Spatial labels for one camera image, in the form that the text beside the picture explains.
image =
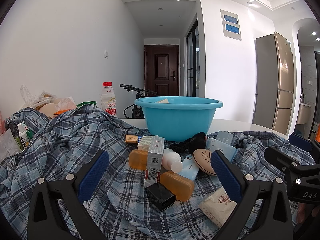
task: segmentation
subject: metal screw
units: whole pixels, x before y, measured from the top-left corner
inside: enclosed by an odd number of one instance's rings
[[[67,176],[66,176],[66,178],[67,178],[67,180],[72,180],[72,179],[74,179],[74,175],[72,174],[72,173],[70,173],[70,174],[68,174]]]
[[[281,178],[276,178],[276,182],[278,182],[279,184],[281,184],[283,181]]]
[[[247,174],[247,175],[245,176],[245,178],[246,178],[247,180],[253,180],[253,176],[252,176],[251,174]]]
[[[44,178],[39,178],[39,179],[38,179],[38,183],[39,183],[39,184],[44,183]]]

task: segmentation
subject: orange plastic case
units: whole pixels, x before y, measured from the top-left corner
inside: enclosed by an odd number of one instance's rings
[[[133,150],[129,154],[129,166],[133,169],[145,171],[147,168],[148,152]]]
[[[163,173],[160,176],[160,183],[175,194],[180,201],[187,201],[195,188],[195,184],[191,179],[182,177],[172,171]]]

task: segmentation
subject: sliding glass door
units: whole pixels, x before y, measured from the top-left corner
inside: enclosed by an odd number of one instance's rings
[[[194,23],[187,36],[187,96],[199,96],[199,30],[198,21]]]

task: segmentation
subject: red bottle cap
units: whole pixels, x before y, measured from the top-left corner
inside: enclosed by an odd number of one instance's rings
[[[103,82],[104,87],[112,87],[112,82]]]

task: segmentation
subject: small white bottle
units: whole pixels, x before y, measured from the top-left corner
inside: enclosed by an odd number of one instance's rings
[[[180,172],[183,168],[180,155],[171,149],[163,150],[162,166],[174,173]]]
[[[117,116],[116,113],[116,96],[113,92],[112,82],[104,82],[101,92],[101,106],[107,113]]]
[[[29,139],[26,133],[26,130],[23,128],[22,123],[18,124],[18,129],[19,129],[19,138],[22,142],[22,145],[26,148],[29,145]]]

